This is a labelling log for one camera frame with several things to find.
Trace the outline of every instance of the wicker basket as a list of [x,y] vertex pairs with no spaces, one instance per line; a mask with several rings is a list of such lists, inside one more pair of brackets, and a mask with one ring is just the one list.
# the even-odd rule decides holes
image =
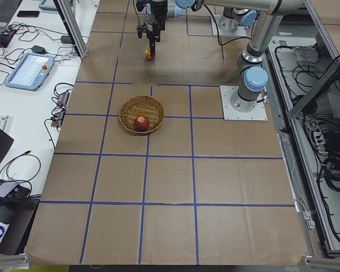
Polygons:
[[[147,116],[150,121],[148,130],[139,131],[135,126],[135,119],[139,115]],[[139,95],[129,99],[120,109],[120,122],[127,132],[134,135],[147,135],[160,127],[164,120],[162,103],[147,95]]]

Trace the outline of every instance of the apple in basket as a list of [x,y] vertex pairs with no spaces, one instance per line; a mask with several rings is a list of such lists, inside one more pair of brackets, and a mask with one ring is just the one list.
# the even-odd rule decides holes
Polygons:
[[148,130],[148,127],[150,126],[150,121],[148,118],[144,115],[139,115],[135,118],[135,127],[139,131],[146,131]]

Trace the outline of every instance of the keyboard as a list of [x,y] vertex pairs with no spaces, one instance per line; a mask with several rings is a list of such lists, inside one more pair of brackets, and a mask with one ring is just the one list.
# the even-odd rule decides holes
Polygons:
[[10,122],[10,116],[9,115],[0,115],[0,129],[5,131]]

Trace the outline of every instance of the white table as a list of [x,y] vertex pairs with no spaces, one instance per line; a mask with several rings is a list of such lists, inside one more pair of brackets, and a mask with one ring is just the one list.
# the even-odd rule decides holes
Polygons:
[[[58,13],[56,11],[39,9],[39,3],[40,1],[23,0],[18,8],[18,11],[40,10],[38,18],[19,18],[15,14],[9,24],[14,22],[25,23],[66,33]],[[90,34],[98,4],[99,0],[81,0],[80,3],[76,4],[76,20],[83,36],[88,37]],[[54,39],[62,36],[57,33],[47,33]],[[26,34],[25,39],[29,40],[31,37],[33,37],[31,34]],[[19,35],[13,37],[6,52],[12,52],[16,48],[32,48],[33,45],[39,45],[44,47],[47,52],[56,54],[60,46],[69,46],[61,44],[60,41],[54,42],[43,34],[40,34],[32,42],[20,41],[18,38]],[[75,57],[69,61],[63,61],[60,64],[56,62],[43,85],[35,92],[8,88],[6,86],[0,87],[0,115],[12,116],[10,125],[5,132],[14,138],[14,144],[1,163],[0,169],[15,156],[27,150],[32,150],[32,154],[38,156],[41,160],[41,170],[31,181],[33,185],[32,194],[41,194],[54,153],[53,145],[49,141],[49,135],[44,127],[44,120],[50,118],[51,111],[55,107],[54,102],[51,100],[53,88],[59,82],[74,84],[79,66],[79,57]],[[4,66],[0,66],[0,69],[12,72],[11,69]],[[0,83],[4,81],[5,76],[4,73],[0,73]],[[61,93],[69,87],[70,86],[58,86],[57,91]],[[49,121],[47,124],[54,143],[56,143],[59,132],[57,129],[50,127]],[[10,174],[13,175],[15,179],[25,180],[32,177],[37,169],[38,163],[33,157],[24,157],[12,164]]]

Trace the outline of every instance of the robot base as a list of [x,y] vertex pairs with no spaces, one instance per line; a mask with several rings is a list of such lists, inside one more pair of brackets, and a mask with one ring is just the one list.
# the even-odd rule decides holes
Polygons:
[[[219,28],[219,19],[220,17],[222,17],[221,15],[214,15],[214,18],[216,20],[216,24],[218,25]],[[212,17],[210,17],[210,21],[211,21],[211,28],[213,31],[213,36],[216,37],[216,26],[214,23],[214,20],[212,19]],[[238,28],[234,31],[224,31],[222,29],[219,28],[219,36],[220,37],[245,37],[247,36],[247,33],[245,32],[245,28],[244,27],[240,27],[238,26]]]
[[238,86],[221,86],[223,115],[225,120],[237,121],[267,121],[266,109],[263,103],[257,103],[251,112],[239,112],[231,105],[231,97],[238,90]]

